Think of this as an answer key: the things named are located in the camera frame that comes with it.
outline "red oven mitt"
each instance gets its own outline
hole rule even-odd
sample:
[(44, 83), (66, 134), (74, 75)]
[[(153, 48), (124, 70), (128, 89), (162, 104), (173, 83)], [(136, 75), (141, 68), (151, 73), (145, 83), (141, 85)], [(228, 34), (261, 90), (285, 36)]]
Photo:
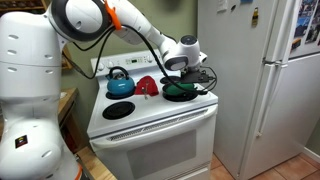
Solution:
[(146, 90), (146, 93), (150, 96), (156, 96), (159, 94), (157, 84), (151, 76), (145, 76), (139, 80), (136, 86), (134, 94), (144, 94), (142, 89)]

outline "blue kettle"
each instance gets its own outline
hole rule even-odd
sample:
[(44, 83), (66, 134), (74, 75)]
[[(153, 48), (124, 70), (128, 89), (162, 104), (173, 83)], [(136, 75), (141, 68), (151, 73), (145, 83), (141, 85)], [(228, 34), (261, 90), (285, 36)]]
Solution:
[[(122, 73), (113, 74), (114, 70), (120, 70)], [(109, 93), (115, 96), (122, 96), (131, 93), (134, 90), (134, 81), (129, 77), (129, 73), (120, 66), (115, 66), (110, 69), (109, 75), (106, 76), (109, 80), (107, 89)]]

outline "stove control panel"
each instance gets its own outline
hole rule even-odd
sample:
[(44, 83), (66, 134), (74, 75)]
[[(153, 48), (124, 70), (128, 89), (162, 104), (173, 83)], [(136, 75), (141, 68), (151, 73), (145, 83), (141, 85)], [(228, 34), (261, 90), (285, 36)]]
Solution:
[[(160, 60), (161, 64), (163, 64), (159, 51), (154, 51), (158, 59)], [(96, 64), (97, 58), (91, 59), (91, 66), (93, 71), (96, 68)], [(115, 66), (121, 66), (127, 71), (129, 71), (134, 69), (157, 66), (157, 62), (149, 50), (105, 56), (100, 58), (96, 76), (104, 76), (109, 74), (110, 69)]]

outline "stovetop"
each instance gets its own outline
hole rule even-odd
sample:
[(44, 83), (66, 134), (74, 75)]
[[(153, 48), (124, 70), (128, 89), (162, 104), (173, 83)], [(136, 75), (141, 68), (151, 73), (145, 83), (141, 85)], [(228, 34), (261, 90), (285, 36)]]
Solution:
[[(100, 75), (99, 73), (97, 73), (100, 89), (97, 94), (96, 103), (94, 105), (89, 127), (87, 129), (87, 133), (90, 138), (109, 134), (122, 129), (127, 129), (129, 127), (137, 126), (147, 122), (156, 121), (173, 115), (178, 115), (194, 109), (214, 105), (218, 102), (217, 96), (215, 96), (211, 92), (208, 92), (208, 94), (206, 95), (199, 95), (195, 99), (186, 102), (172, 102), (166, 100), (162, 95), (163, 84), (160, 83), (160, 79), (164, 76), (157, 68), (156, 64), (150, 63), (148, 67), (132, 69), (130, 69), (130, 67), (126, 67), (125, 69), (129, 69), (129, 75), (132, 77), (135, 83), (137, 83), (144, 76), (151, 76), (156, 82), (159, 94), (152, 97), (148, 96), (148, 99), (145, 99), (144, 95), (133, 95), (128, 98), (117, 100), (107, 99), (106, 93), (108, 92), (108, 81), (105, 78), (105, 73), (100, 73)], [(179, 74), (178, 72), (168, 73), (169, 75)], [(203, 87), (199, 84), (195, 85), (198, 87), (198, 89), (203, 89)], [(114, 103), (124, 101), (132, 102), (135, 105), (135, 109), (130, 115), (117, 120), (109, 120), (103, 117), (102, 113), (107, 107)]]

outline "floor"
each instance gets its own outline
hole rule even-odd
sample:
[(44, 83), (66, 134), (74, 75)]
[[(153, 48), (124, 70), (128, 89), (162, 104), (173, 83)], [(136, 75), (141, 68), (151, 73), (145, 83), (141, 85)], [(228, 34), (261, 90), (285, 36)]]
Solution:
[[(273, 167), (251, 180), (320, 180), (320, 163), (300, 154), (276, 167)], [(234, 180), (227, 169), (213, 155), (211, 162), (211, 180)]]

